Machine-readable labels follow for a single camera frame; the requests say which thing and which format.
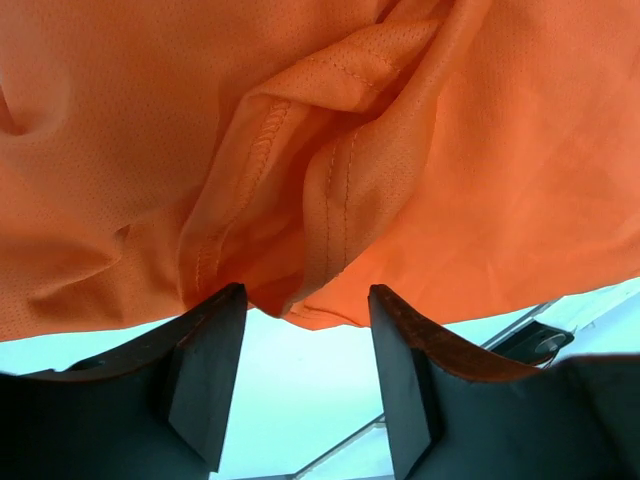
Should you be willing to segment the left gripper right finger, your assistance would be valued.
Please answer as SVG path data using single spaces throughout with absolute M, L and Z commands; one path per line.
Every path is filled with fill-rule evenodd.
M 547 369 L 472 344 L 384 285 L 369 312 L 398 479 L 635 479 L 639 358 Z

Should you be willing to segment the orange t-shirt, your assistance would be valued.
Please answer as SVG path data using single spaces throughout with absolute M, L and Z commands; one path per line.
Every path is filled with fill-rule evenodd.
M 1 336 L 238 282 L 309 329 L 639 273 L 635 1 L 5 1 Z

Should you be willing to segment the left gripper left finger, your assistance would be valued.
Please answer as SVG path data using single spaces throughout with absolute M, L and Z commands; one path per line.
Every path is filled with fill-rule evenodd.
M 206 479 L 220 467 L 246 325 L 230 284 L 63 371 L 1 377 L 5 479 Z

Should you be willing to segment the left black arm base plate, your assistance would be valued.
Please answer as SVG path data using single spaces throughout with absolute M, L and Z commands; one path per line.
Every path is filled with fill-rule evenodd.
M 573 332 L 536 320 L 519 326 L 513 324 L 485 342 L 484 352 L 476 364 L 488 370 L 509 370 L 507 362 L 548 368 L 574 339 Z

